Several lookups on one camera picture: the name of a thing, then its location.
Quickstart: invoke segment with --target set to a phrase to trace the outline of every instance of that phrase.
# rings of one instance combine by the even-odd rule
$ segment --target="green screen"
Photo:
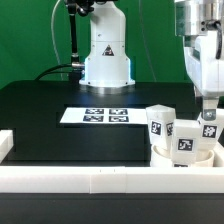
[[[33,80],[57,65],[51,37],[56,2],[0,1],[0,88],[16,80]],[[158,82],[188,81],[182,39],[175,36],[174,0],[141,0],[141,7],[139,3],[116,2],[127,19],[126,53],[132,61],[132,78],[137,82],[152,82],[153,76]],[[54,30],[61,63],[69,63],[70,27],[64,0],[56,11]],[[79,54],[84,60],[90,51],[89,16],[77,16],[77,31]],[[45,79],[61,77],[55,74]]]

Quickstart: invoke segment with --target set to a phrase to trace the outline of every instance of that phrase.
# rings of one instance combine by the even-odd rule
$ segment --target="white cube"
[[[205,121],[201,114],[198,117],[201,125],[200,150],[212,150],[222,133],[224,127],[224,110],[216,110],[216,119],[214,121]]]
[[[196,162],[200,133],[198,121],[174,120],[170,153],[174,166],[188,166]]]
[[[173,133],[175,109],[162,105],[146,108],[150,143],[164,149],[170,149]]]

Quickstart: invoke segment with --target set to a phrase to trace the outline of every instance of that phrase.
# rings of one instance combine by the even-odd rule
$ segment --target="black square marker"
[[[119,123],[128,123],[128,116],[109,116],[109,122],[119,122]]]
[[[166,125],[167,136],[171,136],[173,134],[173,122]]]
[[[86,109],[85,114],[104,114],[104,109],[94,109],[94,108]]]
[[[162,125],[160,123],[152,121],[151,133],[156,135],[161,135],[161,131],[162,131],[161,127]]]
[[[109,110],[110,115],[128,115],[127,109],[110,109]]]
[[[85,115],[83,118],[85,122],[103,122],[103,116]]]
[[[178,140],[178,150],[179,151],[193,151],[193,139],[179,139]]]
[[[204,125],[202,137],[215,138],[217,132],[217,126]]]
[[[174,164],[174,167],[188,167],[188,165],[182,165],[182,164]]]

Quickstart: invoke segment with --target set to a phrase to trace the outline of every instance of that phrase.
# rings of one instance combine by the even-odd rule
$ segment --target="black tabletop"
[[[191,84],[141,83],[132,92],[99,95],[68,82],[20,81],[0,91],[0,128],[13,129],[15,147],[3,165],[145,166],[147,125],[66,125],[67,107],[146,108],[162,104],[195,119]]]
[[[146,125],[62,125],[69,107],[146,108],[161,104],[177,118],[196,119],[193,85],[137,83],[133,92],[97,95],[68,82],[20,81],[0,90],[0,129],[15,147],[1,164],[147,166]],[[0,223],[223,222],[223,194],[0,194]]]

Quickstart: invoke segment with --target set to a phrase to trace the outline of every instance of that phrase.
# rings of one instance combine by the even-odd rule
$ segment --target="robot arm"
[[[202,97],[203,119],[215,120],[224,96],[223,0],[175,0],[176,35],[183,36],[186,70]]]
[[[91,52],[85,60],[82,89],[102,94],[120,93],[132,89],[130,59],[125,53],[126,18],[116,7],[117,0],[65,0],[71,21],[72,65],[80,67],[75,14],[90,13]]]

